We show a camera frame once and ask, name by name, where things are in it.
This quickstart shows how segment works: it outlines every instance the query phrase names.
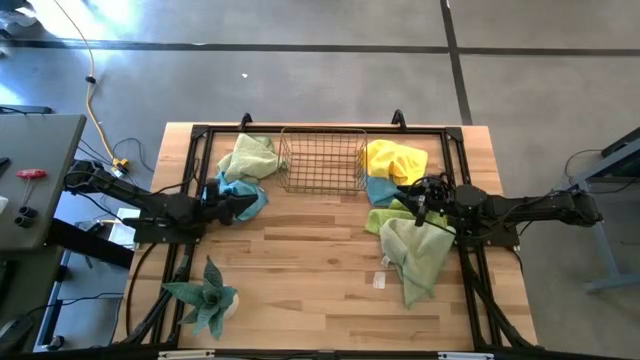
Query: green plant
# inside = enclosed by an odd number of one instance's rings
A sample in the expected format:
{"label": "green plant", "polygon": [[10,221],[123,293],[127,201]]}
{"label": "green plant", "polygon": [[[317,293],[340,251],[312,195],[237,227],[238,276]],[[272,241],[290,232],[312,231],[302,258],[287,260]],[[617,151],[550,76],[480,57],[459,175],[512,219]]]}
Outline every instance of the green plant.
{"label": "green plant", "polygon": [[196,324],[193,334],[209,325],[211,336],[220,339],[224,313],[233,303],[236,289],[224,286],[220,270],[207,256],[207,265],[204,268],[204,282],[202,285],[187,282],[165,283],[162,287],[169,291],[178,300],[195,306],[180,324]]}

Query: yellow towel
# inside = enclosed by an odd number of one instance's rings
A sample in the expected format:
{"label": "yellow towel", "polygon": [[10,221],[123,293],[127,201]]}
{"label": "yellow towel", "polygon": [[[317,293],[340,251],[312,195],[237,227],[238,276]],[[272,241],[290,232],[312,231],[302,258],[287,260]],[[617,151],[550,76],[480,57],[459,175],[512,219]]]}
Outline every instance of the yellow towel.
{"label": "yellow towel", "polygon": [[424,176],[427,152],[398,145],[389,140],[374,140],[367,145],[367,172],[369,176],[388,179],[397,185],[411,185]]}

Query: yellow cable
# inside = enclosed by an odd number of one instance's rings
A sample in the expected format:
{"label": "yellow cable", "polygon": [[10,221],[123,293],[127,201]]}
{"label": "yellow cable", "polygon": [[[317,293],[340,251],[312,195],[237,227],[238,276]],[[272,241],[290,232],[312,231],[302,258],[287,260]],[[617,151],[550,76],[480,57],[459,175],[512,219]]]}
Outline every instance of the yellow cable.
{"label": "yellow cable", "polygon": [[[73,25],[73,27],[76,28],[76,30],[78,31],[78,34],[80,34],[80,37],[82,38],[82,41],[84,41],[84,44],[87,46],[87,50],[89,50],[89,57],[91,58],[91,71],[89,72],[89,76],[91,78],[93,78],[93,70],[94,70],[94,60],[93,60],[93,52],[91,51],[91,47],[89,46],[89,43],[87,42],[87,39],[85,39],[84,35],[82,34],[82,31],[80,31],[80,28],[78,27],[78,25],[76,25],[75,22],[73,22],[73,20],[71,19],[71,16],[69,16],[69,14],[67,14],[66,11],[64,11],[64,8],[60,5],[60,3],[58,3],[58,0],[53,0],[56,5],[58,5],[58,7],[60,8],[60,10],[62,10],[62,12],[64,13],[64,15],[67,17],[67,19],[69,19],[69,21],[71,22],[71,24]],[[93,109],[91,108],[91,97],[92,97],[92,89],[93,89],[93,83],[91,82],[87,82],[89,84],[89,86],[87,87],[87,97],[86,97],[86,105],[87,105],[87,111],[89,112],[89,117],[91,117],[91,120],[93,120],[93,124],[96,126],[96,129],[98,129],[98,133],[100,134],[100,140],[102,140],[102,145],[104,145],[104,148],[107,150],[107,153],[109,154],[109,157],[111,157],[111,160],[113,162],[113,164],[115,165],[116,163],[119,163],[120,160],[118,158],[116,158],[116,156],[114,155],[113,151],[111,151],[111,147],[109,146],[109,143],[107,142],[107,138],[106,136],[104,136],[104,132],[102,131],[102,128],[100,127],[100,124],[98,123],[98,120],[96,120],[96,116],[93,113]]]}

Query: wire basket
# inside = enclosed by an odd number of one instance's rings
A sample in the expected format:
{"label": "wire basket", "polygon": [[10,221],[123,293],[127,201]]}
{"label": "wire basket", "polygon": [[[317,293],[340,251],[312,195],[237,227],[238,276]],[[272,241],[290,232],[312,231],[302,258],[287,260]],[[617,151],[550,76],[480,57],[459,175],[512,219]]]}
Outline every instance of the wire basket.
{"label": "wire basket", "polygon": [[367,133],[350,128],[285,127],[278,185],[287,192],[355,195],[366,187]]}

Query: green towel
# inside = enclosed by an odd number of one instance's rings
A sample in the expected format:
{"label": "green towel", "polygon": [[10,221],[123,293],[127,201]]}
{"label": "green towel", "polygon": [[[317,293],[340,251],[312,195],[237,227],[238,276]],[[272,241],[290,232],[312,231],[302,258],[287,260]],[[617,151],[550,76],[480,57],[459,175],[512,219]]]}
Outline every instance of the green towel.
{"label": "green towel", "polygon": [[370,233],[374,233],[376,235],[380,234],[380,228],[382,225],[387,222],[389,219],[413,219],[415,220],[415,216],[409,212],[402,203],[396,199],[391,201],[391,205],[387,209],[373,209],[369,211],[369,216],[367,217],[367,223],[364,224],[364,229]]}
{"label": "green towel", "polygon": [[[427,215],[429,221],[446,226],[446,218],[437,213]],[[435,226],[414,225],[414,220],[393,218],[380,229],[382,251],[395,265],[404,284],[407,308],[424,294],[433,297],[433,286],[447,259],[454,235]]]}
{"label": "green towel", "polygon": [[218,162],[218,172],[224,172],[229,183],[242,180],[257,184],[277,168],[278,154],[269,136],[238,135],[233,152]]}

